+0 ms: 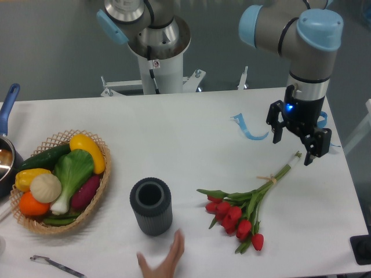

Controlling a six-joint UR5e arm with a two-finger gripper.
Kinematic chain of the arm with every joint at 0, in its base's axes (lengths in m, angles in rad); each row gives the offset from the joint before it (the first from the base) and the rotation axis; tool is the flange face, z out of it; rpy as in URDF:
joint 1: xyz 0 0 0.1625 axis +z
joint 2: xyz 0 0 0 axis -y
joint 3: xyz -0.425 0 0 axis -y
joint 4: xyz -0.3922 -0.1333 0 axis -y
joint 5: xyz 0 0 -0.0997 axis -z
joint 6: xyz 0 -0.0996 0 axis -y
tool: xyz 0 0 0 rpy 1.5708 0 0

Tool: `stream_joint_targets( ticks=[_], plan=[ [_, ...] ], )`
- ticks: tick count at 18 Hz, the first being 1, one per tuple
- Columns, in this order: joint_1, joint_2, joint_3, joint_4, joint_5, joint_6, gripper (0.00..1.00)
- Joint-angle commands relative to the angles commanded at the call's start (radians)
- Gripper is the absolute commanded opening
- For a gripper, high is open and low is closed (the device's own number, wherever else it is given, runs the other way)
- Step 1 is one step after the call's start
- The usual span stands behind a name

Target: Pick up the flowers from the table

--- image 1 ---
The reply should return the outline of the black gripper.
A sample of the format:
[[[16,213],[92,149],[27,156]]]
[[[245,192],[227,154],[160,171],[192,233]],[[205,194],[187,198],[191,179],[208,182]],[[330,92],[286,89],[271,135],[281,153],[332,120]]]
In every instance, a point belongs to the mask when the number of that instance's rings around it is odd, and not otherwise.
[[[301,137],[301,142],[307,151],[304,165],[308,166],[315,158],[320,158],[329,152],[332,130],[317,126],[324,97],[303,100],[296,97],[297,92],[295,85],[289,85],[283,102],[278,100],[270,105],[266,123],[271,126],[274,144],[282,139],[284,127]],[[282,122],[279,120],[280,114],[282,114]]]

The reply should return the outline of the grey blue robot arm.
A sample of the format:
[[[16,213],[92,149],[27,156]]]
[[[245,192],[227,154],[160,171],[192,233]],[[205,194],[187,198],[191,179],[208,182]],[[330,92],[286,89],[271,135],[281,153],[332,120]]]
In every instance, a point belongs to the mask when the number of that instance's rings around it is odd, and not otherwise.
[[[309,165],[329,151],[332,132],[318,118],[328,89],[343,32],[342,17],[328,9],[328,1],[278,1],[252,5],[238,26],[242,42],[274,52],[290,61],[285,96],[270,105],[267,124],[273,142],[283,129],[298,136]],[[191,34],[174,13],[173,1],[105,1],[96,19],[106,35],[128,45],[137,56],[143,92],[183,91],[183,54]]]

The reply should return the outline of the bare human hand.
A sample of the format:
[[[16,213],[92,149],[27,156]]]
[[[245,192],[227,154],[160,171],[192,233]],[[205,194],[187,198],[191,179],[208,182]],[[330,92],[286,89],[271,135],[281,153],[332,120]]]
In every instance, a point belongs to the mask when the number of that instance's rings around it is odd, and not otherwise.
[[[144,255],[142,253],[137,253],[137,261],[140,267],[143,277],[155,278],[155,277],[174,277],[177,264],[179,263],[181,257],[185,250],[185,237],[180,229],[174,233],[173,243],[166,258],[159,264],[156,268],[151,268]]]

